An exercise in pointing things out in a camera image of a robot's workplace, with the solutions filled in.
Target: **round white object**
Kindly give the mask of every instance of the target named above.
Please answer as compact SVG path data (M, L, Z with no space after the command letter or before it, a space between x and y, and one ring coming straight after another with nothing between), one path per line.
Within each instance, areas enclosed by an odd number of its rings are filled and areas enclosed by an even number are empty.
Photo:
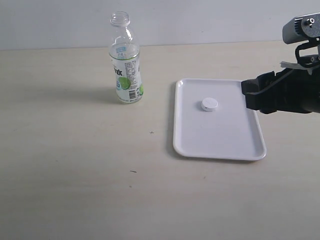
M202 100L201 107L207 112L213 112L218 107L218 102L212 97L206 97Z

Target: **robotic arm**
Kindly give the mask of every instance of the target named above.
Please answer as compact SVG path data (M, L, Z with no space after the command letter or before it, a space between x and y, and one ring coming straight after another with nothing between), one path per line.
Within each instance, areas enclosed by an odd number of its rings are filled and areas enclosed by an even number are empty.
M320 13L295 17L283 27L282 38L286 44L308 42L295 49L297 63L282 62L281 72L241 82L246 107L264 114L320 113ZM310 48L317 48L318 54L300 56Z

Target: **bottle label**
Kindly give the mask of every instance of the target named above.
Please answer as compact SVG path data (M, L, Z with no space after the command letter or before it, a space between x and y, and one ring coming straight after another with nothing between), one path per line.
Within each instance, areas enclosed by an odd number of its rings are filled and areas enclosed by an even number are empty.
M111 57L115 78L116 93L126 102L135 102L144 94L140 76L139 55L131 59L119 60Z

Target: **tray rim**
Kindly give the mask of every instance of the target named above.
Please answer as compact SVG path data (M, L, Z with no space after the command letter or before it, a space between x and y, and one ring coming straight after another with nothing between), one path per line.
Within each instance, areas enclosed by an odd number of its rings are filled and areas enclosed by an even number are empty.
M255 110L252 109L248 109L248 111L251 111L253 113L253 117L255 120L255 123L257 125L258 128L258 135L262 144L262 154L259 156L253 156L253 157L247 157L247 158L243 158L243 157L220 157L220 156L214 156L214 155L207 155L207 154L202 154L202 155L193 155L193 154L189 154L183 151L183 149L180 149L179 146L177 145L177 121L178 121L178 92L179 92L179 84L180 82L185 82L185 81L219 81L219 82L239 82L241 83L242 80L239 79L221 79L221 78L182 78L178 81L176 81L175 83L175 91L174 91L174 120L173 120L173 148L174 150L180 154L181 156L187 157L187 158L205 158L205 159L220 159L220 160L237 160L237 161L259 161L261 159L263 159L266 155L267 155L267 148L266 148L266 143L262 134L262 129L259 123L259 119L258 119L258 115L257 112Z

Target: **clear plastic bottle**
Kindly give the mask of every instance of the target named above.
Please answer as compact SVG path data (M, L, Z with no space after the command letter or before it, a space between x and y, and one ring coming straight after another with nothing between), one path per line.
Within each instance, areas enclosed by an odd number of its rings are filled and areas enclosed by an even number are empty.
M113 26L109 55L116 77L116 93L124 103L135 103L144 94L140 76L140 47L132 29L129 28L128 13L112 13L110 23Z

